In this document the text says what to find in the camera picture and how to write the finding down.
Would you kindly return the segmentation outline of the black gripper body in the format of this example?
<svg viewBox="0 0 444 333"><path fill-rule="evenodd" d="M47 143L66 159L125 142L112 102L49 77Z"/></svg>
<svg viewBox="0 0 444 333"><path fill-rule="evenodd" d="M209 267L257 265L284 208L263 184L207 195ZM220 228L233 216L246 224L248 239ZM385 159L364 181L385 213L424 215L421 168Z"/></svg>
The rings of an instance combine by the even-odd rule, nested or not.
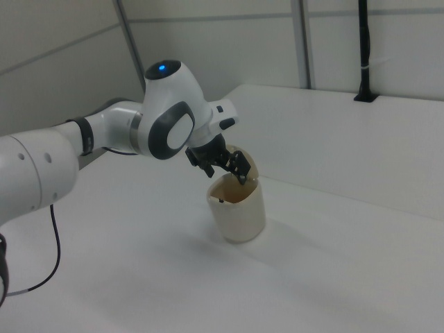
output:
<svg viewBox="0 0 444 333"><path fill-rule="evenodd" d="M207 144L190 148L190 150L199 161L214 161L219 157L227 155L225 139L222 134L216 135Z"/></svg>

